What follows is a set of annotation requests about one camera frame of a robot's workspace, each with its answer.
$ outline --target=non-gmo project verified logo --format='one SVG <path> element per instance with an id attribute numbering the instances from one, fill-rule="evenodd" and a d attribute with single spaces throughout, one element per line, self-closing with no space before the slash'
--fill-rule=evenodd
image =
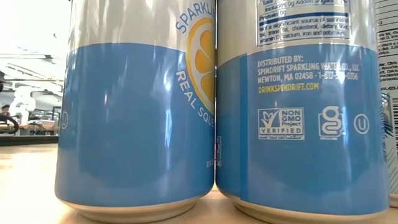
<path id="1" fill-rule="evenodd" d="M 304 140 L 304 108 L 259 109 L 259 139 Z"/>

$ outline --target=nutrition facts label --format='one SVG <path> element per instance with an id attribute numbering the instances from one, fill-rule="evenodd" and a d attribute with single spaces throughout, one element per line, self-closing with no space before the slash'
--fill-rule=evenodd
<path id="1" fill-rule="evenodd" d="M 398 55 L 398 1 L 376 1 L 376 24 L 380 58 Z"/>
<path id="2" fill-rule="evenodd" d="M 258 0 L 258 46 L 314 38 L 349 39 L 349 3 L 350 0 Z"/>

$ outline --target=white circle logo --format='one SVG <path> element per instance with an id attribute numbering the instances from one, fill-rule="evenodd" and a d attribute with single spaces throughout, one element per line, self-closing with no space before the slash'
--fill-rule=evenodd
<path id="1" fill-rule="evenodd" d="M 68 113 L 67 113 L 66 111 L 64 111 L 64 112 L 62 113 L 62 116 L 61 116 L 61 128 L 62 128 L 62 129 L 67 128 L 67 126 L 68 126 L 68 121 L 69 121 L 69 115 L 68 115 Z"/>
<path id="2" fill-rule="evenodd" d="M 354 128 L 359 134 L 366 134 L 369 131 L 370 123 L 365 114 L 359 114 L 354 119 Z"/>

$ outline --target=person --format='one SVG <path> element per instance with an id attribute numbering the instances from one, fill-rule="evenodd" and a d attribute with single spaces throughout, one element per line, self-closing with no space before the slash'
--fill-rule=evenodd
<path id="1" fill-rule="evenodd" d="M 1 115 L 6 115 L 6 116 L 10 116 L 10 112 L 9 112 L 9 110 L 10 110 L 10 105 L 4 105 L 2 108 L 1 108 Z"/>
<path id="2" fill-rule="evenodd" d="M 5 76 L 4 72 L 0 70 L 0 92 L 2 92 L 2 89 L 4 88 L 4 84 L 6 82 L 4 76 Z"/>

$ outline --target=blue label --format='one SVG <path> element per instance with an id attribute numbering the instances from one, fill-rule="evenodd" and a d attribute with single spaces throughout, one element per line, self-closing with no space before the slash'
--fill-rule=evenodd
<path id="1" fill-rule="evenodd" d="M 308 213 L 387 208 L 377 54 L 301 45 L 218 71 L 217 184 L 242 200 Z"/>
<path id="2" fill-rule="evenodd" d="M 144 44 L 71 52 L 55 188 L 60 199 L 135 207 L 212 188 L 214 115 L 195 91 L 185 56 Z"/>

